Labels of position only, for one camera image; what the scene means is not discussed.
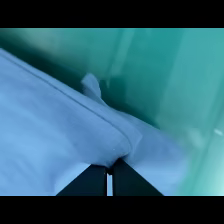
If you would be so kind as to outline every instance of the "green surface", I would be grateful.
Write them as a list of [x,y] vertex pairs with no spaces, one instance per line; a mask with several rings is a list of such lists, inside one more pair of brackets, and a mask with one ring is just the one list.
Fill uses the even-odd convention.
[[159,126],[191,169],[178,194],[224,195],[224,29],[0,29],[0,45],[71,87],[92,72],[110,105]]

